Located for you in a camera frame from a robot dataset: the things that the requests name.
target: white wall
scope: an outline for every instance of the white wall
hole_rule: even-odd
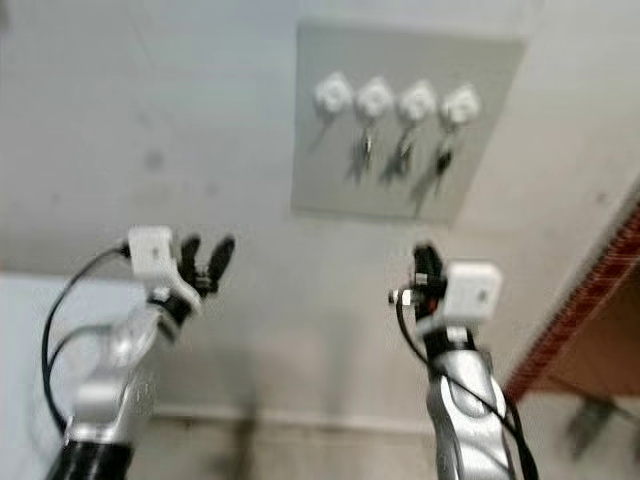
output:
[[[425,238],[504,270],[482,339],[505,379],[640,173],[631,0],[5,2],[4,267],[69,273],[138,222],[238,236],[215,314],[168,362],[165,405],[422,419],[386,292]],[[455,225],[291,214],[302,15],[531,35]]]

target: key holder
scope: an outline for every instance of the key holder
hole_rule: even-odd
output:
[[[403,132],[391,163],[395,174],[406,177],[411,169],[418,129],[438,109],[436,94],[429,82],[420,80],[399,96],[396,107]]]
[[[370,170],[378,120],[393,106],[393,93],[382,77],[376,77],[356,94],[355,113],[362,135],[354,148],[354,166],[358,172]]]
[[[473,85],[463,85],[447,95],[440,107],[440,126],[443,137],[435,155],[435,194],[440,191],[444,175],[449,171],[456,151],[462,147],[462,131],[481,111],[480,97]]]
[[[313,101],[318,115],[325,124],[351,108],[353,89],[342,72],[334,72],[316,85]]]

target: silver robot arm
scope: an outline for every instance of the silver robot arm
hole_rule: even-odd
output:
[[[505,417],[505,397],[488,356],[476,350],[473,339],[494,312],[501,274],[480,262],[451,262],[445,268],[430,245],[418,246],[414,255],[414,280],[391,292],[389,300],[402,325],[402,308],[414,308],[414,336],[424,342],[426,355],[416,352],[401,326],[429,370],[427,408],[436,433],[438,478],[515,480],[503,425],[495,415]]]
[[[197,270],[200,240],[178,249],[166,227],[139,227],[128,236],[134,277],[147,301],[115,326],[98,365],[80,386],[64,445],[48,480],[123,480],[156,398],[158,367],[184,321],[216,293],[234,250],[225,238],[208,267]]]

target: black cable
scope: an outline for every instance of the black cable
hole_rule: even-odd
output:
[[[105,335],[110,331],[110,325],[83,325],[67,333],[56,345],[56,348],[53,350],[53,355],[51,355],[51,360],[49,360],[49,363],[47,364],[45,380],[47,385],[51,385],[51,375],[53,374],[53,367],[56,364],[56,360],[58,359],[64,348],[67,346],[67,344],[69,344],[69,342],[85,335]]]
[[[435,373],[436,375],[446,378],[448,381],[450,381],[454,385],[463,389],[469,395],[471,395],[476,400],[478,400],[489,412],[495,415],[498,418],[498,420],[500,420],[500,423],[502,424],[502,426],[509,432],[509,434],[516,441],[516,444],[518,446],[518,453],[520,455],[520,464],[522,467],[522,473],[524,475],[525,480],[538,480],[539,478],[538,468],[536,466],[535,459],[533,458],[533,454],[531,453],[531,450],[529,449],[529,446],[527,445],[527,442],[524,438],[524,432],[522,429],[522,423],[520,421],[520,415],[518,413],[518,410],[515,407],[515,404],[511,402],[509,399],[507,399],[507,397],[505,396],[505,402],[507,403],[507,406],[511,411],[511,416],[513,417],[513,421],[514,421],[514,425],[512,425],[511,423],[509,423],[509,420],[507,420],[507,418],[498,411],[496,407],[494,407],[493,405],[488,403],[485,399],[483,399],[480,395],[478,395],[477,393],[475,393],[474,391],[470,390],[468,387],[463,385],[462,382],[460,382],[456,378],[453,378],[447,372],[435,366],[427,358],[427,356],[424,353],[422,353],[418,345],[415,343],[415,341],[411,337],[411,334],[409,333],[409,329],[407,328],[407,324],[404,320],[404,314],[402,312],[402,298],[406,290],[410,290],[410,288],[402,288],[398,291],[398,300],[396,301],[396,316],[398,318],[398,326],[400,327],[400,332],[402,333],[404,340],[407,342],[407,345],[409,345],[409,348],[413,351],[416,357],[418,357],[418,359],[432,373]]]
[[[108,259],[113,255],[123,255],[126,256],[128,251],[128,247],[126,245],[120,245],[117,247],[110,248],[109,250],[105,250],[100,253],[93,259],[91,259],[87,264],[82,267],[71,279],[67,282],[62,291],[58,294],[58,297],[53,302],[51,309],[49,310],[49,314],[47,315],[47,319],[44,323],[44,328],[42,331],[42,346],[40,350],[40,368],[42,371],[42,383],[44,388],[44,397],[47,402],[47,406],[49,407],[49,412],[53,417],[53,421],[58,429],[58,432],[62,435],[64,433],[64,429],[66,428],[67,422],[65,418],[60,413],[60,409],[56,405],[55,400],[53,399],[53,394],[51,392],[51,383],[50,377],[51,374],[49,372],[49,336],[51,334],[51,325],[53,323],[53,317],[56,314],[60,304],[65,299],[65,297],[69,294],[73,286],[80,280],[83,276],[89,273],[94,267],[98,266],[100,263]]]

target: floor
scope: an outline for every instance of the floor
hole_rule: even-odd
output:
[[[598,396],[640,395],[640,266],[580,327],[535,388],[567,390],[566,384]]]
[[[579,461],[564,435],[580,405],[566,395],[534,395],[521,413],[540,478],[637,479],[638,427],[614,418]],[[436,480],[428,435],[259,427],[251,423],[155,419],[130,470],[130,480],[422,479]]]

